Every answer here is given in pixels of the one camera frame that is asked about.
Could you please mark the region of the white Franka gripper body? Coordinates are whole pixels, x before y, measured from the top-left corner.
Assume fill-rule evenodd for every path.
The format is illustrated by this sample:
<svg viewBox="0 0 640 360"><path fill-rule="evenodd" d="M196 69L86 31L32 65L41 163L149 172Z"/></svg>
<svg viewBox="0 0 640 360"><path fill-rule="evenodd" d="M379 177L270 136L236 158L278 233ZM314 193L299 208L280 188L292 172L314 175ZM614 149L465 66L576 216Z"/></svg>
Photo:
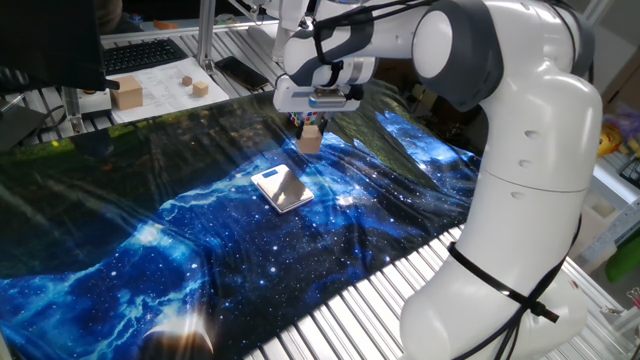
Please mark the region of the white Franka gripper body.
<svg viewBox="0 0 640 360"><path fill-rule="evenodd" d="M279 112L350 112L355 111L362 100L362 85L338 87L303 87L296 85L289 76L275 82L273 104Z"/></svg>

